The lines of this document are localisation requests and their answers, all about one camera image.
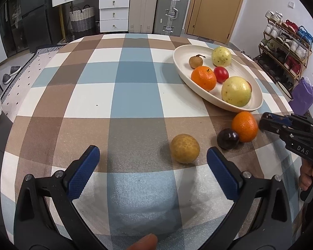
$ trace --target table leg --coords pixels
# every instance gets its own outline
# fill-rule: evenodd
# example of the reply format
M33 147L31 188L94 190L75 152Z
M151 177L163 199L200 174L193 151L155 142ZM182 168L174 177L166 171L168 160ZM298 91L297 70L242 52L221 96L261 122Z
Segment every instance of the table leg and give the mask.
M64 16L63 16L63 7L62 5L59 6L59 16L60 16L60 27L61 27L61 33L63 35L63 39L65 42L66 40L66 33L65 33L65 24L64 24Z

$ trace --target red fruit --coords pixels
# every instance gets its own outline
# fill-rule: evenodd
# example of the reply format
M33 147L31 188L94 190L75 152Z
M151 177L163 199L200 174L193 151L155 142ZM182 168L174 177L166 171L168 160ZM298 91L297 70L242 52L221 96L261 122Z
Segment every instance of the red fruit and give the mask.
M252 85L247 81L247 83L249 84L250 86L250 91L253 92L253 89L252 89Z
M216 76L217 82L219 82L220 84L226 81L226 79L229 77L228 71L223 66L215 67L215 69L213 70L213 73Z

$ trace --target tangerine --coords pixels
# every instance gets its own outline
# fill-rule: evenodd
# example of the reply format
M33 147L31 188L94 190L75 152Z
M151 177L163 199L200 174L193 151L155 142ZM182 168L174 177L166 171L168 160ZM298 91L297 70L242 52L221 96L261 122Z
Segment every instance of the tangerine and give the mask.
M191 80L206 91L214 89L217 78L208 66L198 66L191 73Z
M257 135L258 126L255 118L250 112L238 113L232 121L232 129L239 135L239 141L251 142Z

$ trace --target metal bolt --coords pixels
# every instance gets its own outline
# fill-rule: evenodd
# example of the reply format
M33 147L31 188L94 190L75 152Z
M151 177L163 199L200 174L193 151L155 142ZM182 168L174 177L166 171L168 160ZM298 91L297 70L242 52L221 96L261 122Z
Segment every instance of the metal bolt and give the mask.
M24 179L25 179L26 181L31 180L31 178L32 178L32 174L27 174L27 175L24 177Z
M63 176L63 174L64 174L64 171L58 170L58 171L56 171L56 172L54 173L54 176L55 176L56 178L61 178L61 177Z
M244 178L250 179L252 177L251 173L249 171L245 171L242 173L242 176Z
M277 180L277 181L281 181L281 180L282 180L282 178L280 177L280 175L274 175L274 178L275 178L275 180Z

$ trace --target beige suitcase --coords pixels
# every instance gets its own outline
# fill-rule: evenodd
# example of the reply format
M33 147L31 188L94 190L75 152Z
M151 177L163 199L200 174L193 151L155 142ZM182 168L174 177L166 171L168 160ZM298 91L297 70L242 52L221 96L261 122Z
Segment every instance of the beige suitcase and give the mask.
M129 33L151 34L157 0L130 0Z

